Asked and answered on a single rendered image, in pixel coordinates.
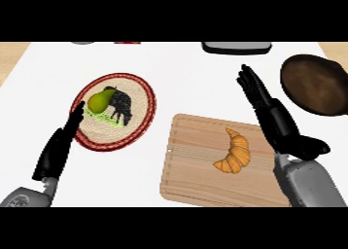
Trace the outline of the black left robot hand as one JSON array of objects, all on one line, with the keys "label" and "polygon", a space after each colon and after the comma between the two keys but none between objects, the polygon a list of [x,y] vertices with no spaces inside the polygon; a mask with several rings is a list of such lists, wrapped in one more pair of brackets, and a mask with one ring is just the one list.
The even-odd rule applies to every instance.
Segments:
[{"label": "black left robot hand", "polygon": [[40,181],[43,178],[49,177],[55,179],[61,177],[76,131],[83,120],[83,105],[84,102],[77,104],[65,126],[56,129],[47,140],[31,175],[34,181]]}]

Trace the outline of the round woven red-rimmed placemat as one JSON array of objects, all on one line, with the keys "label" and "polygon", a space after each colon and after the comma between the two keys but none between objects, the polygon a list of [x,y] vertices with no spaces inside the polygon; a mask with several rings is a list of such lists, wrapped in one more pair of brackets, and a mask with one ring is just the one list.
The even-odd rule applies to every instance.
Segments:
[{"label": "round woven red-rimmed placemat", "polygon": [[152,123],[157,99],[146,81],[130,73],[112,73],[95,79],[80,90],[71,110],[104,90],[115,92],[107,109],[93,113],[83,105],[83,120],[74,139],[89,150],[111,152],[130,145]]}]

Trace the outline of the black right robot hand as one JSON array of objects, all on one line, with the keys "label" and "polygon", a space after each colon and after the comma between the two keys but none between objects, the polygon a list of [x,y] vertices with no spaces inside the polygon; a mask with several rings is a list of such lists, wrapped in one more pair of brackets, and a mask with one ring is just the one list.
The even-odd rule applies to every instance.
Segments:
[{"label": "black right robot hand", "polygon": [[265,84],[250,66],[241,65],[237,83],[251,104],[266,140],[279,154],[288,154],[300,160],[313,160],[330,152],[321,139],[299,132],[291,115],[277,98],[272,98]]}]

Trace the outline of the dark grey appliance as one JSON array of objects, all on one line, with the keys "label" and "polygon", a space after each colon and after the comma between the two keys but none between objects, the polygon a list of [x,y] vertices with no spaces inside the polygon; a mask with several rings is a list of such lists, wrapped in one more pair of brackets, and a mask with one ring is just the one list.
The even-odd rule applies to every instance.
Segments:
[{"label": "dark grey appliance", "polygon": [[272,48],[271,42],[203,42],[203,50],[217,54],[265,54]]}]

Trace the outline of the green pear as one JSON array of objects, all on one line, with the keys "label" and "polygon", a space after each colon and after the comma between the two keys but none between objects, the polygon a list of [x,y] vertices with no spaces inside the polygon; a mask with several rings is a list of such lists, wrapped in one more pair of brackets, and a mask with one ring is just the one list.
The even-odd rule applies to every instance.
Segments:
[{"label": "green pear", "polygon": [[99,114],[105,111],[110,104],[110,99],[115,91],[115,89],[105,89],[89,97],[87,109],[92,111],[93,114]]}]

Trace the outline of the golden croissant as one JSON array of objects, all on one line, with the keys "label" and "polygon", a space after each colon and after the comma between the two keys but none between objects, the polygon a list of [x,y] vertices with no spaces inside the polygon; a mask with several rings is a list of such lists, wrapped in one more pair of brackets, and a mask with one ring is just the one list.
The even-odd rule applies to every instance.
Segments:
[{"label": "golden croissant", "polygon": [[214,168],[223,173],[237,174],[250,163],[248,141],[245,137],[231,128],[225,129],[229,136],[229,149],[222,160],[213,163]]}]

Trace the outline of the dark brown pan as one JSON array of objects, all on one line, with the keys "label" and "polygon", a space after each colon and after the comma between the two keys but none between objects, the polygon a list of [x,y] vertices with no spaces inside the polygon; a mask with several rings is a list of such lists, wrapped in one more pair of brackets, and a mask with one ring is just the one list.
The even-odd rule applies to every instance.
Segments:
[{"label": "dark brown pan", "polygon": [[279,83],[293,103],[321,116],[348,115],[348,72],[316,55],[296,54],[279,68]]}]

